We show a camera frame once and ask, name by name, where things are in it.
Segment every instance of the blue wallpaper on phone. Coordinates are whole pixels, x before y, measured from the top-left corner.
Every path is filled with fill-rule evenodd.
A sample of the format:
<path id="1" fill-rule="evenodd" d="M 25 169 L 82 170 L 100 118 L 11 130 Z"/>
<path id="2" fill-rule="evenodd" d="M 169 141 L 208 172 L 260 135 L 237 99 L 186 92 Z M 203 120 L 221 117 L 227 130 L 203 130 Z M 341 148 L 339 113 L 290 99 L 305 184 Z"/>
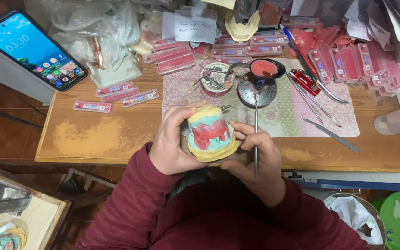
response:
<path id="1" fill-rule="evenodd" d="M 20 13 L 0 23 L 0 49 L 57 88 L 64 88 L 84 74 Z"/>

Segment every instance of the person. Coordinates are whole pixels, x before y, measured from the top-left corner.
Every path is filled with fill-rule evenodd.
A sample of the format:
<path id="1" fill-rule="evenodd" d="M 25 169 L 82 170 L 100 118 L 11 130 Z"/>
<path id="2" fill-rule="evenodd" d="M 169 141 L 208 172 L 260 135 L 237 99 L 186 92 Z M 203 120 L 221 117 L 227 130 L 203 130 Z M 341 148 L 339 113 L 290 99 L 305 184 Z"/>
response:
<path id="1" fill-rule="evenodd" d="M 226 160 L 221 168 L 243 185 L 206 181 L 168 194 L 198 162 L 180 148 L 180 124 L 205 102 L 172 106 L 154 142 L 130 159 L 122 180 L 76 243 L 78 250 L 368 249 L 366 241 L 322 201 L 281 177 L 281 153 L 266 132 L 230 122 L 243 150 L 258 146 L 253 163 Z"/>

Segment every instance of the smartphone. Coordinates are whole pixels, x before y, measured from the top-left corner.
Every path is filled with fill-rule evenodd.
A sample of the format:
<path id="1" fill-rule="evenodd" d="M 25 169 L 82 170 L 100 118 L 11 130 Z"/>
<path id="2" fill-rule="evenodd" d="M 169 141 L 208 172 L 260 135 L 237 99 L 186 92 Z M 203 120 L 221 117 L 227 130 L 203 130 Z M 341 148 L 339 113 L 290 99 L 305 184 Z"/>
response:
<path id="1" fill-rule="evenodd" d="M 66 91 L 88 72 L 22 10 L 0 16 L 0 52 L 59 91 Z"/>

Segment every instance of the pink wax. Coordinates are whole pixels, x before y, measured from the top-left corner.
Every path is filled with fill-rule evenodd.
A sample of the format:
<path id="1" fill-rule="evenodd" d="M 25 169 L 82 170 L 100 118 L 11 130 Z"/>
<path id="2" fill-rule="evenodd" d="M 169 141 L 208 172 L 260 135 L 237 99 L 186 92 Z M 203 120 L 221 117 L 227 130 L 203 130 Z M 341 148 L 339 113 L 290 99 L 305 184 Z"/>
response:
<path id="1" fill-rule="evenodd" d="M 251 72 L 259 77 L 271 77 L 277 73 L 277 66 L 266 60 L 257 60 L 251 64 Z"/>

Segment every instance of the sleeve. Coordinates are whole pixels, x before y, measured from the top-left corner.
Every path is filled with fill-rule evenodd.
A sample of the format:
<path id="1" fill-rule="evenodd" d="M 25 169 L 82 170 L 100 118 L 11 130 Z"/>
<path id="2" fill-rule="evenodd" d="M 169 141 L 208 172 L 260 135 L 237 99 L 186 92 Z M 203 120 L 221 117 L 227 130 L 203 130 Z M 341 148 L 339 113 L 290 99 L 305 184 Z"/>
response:
<path id="1" fill-rule="evenodd" d="M 148 142 L 131 157 L 123 178 L 75 249 L 148 247 L 150 231 L 156 226 L 156 215 L 163 208 L 166 195 L 185 175 L 160 173 L 147 155 L 151 147 Z"/>
<path id="2" fill-rule="evenodd" d="M 369 249 L 368 243 L 325 207 L 325 204 L 291 181 L 286 181 L 283 201 L 272 208 L 275 226 L 297 240 L 304 249 L 351 250 Z"/>

